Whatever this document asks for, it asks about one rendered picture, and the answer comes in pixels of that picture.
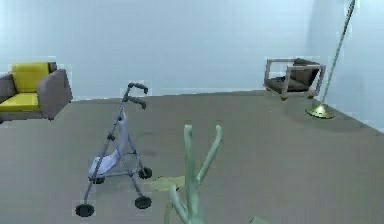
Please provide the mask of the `brass floor lamp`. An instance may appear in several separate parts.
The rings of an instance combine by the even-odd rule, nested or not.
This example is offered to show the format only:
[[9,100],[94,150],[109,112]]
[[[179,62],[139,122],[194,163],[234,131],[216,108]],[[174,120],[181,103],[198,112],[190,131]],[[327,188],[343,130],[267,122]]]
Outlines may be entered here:
[[346,33],[348,31],[348,26],[349,26],[350,20],[352,18],[352,15],[353,15],[353,12],[355,9],[355,5],[356,5],[356,0],[349,0],[347,13],[346,13],[345,20],[343,23],[343,29],[342,29],[337,47],[335,49],[334,57],[332,59],[331,69],[329,71],[329,75],[328,75],[328,79],[327,79],[326,86],[324,89],[324,93],[320,97],[320,103],[317,106],[312,106],[310,109],[306,109],[306,113],[312,117],[315,117],[318,119],[333,119],[334,118],[334,114],[331,112],[331,110],[326,105],[325,100],[328,96],[331,81],[332,81],[332,78],[334,76],[334,71],[335,71],[336,65],[338,63],[340,51],[341,51]]

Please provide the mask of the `grey folding baby stroller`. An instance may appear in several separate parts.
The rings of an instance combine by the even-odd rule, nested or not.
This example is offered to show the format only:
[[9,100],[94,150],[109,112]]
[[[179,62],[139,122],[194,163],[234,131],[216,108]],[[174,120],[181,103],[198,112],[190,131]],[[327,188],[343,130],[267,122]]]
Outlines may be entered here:
[[147,209],[152,205],[150,197],[145,196],[137,184],[135,176],[141,179],[148,179],[152,176],[152,169],[142,164],[140,153],[134,148],[130,134],[128,132],[128,116],[124,111],[126,102],[139,104],[143,110],[147,104],[144,100],[130,96],[130,90],[139,88],[148,93],[148,88],[141,83],[131,82],[121,98],[118,115],[114,120],[111,130],[108,132],[103,150],[98,157],[93,160],[88,170],[89,184],[84,194],[83,202],[76,206],[74,212],[80,217],[90,217],[94,214],[95,208],[88,202],[90,190],[94,185],[102,184],[107,177],[127,175],[133,182],[138,197],[134,204],[138,209]]

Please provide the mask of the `pale green cactus plant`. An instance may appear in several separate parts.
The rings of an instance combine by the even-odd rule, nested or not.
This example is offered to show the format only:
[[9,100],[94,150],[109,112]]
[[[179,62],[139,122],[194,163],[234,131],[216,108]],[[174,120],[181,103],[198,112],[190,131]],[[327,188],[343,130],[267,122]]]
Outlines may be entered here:
[[179,177],[160,176],[152,181],[154,191],[169,194],[163,215],[163,224],[171,224],[171,212],[175,211],[182,224],[207,224],[199,198],[199,188],[214,161],[223,137],[223,129],[215,126],[216,136],[199,170],[192,150],[192,126],[184,126],[185,175]]

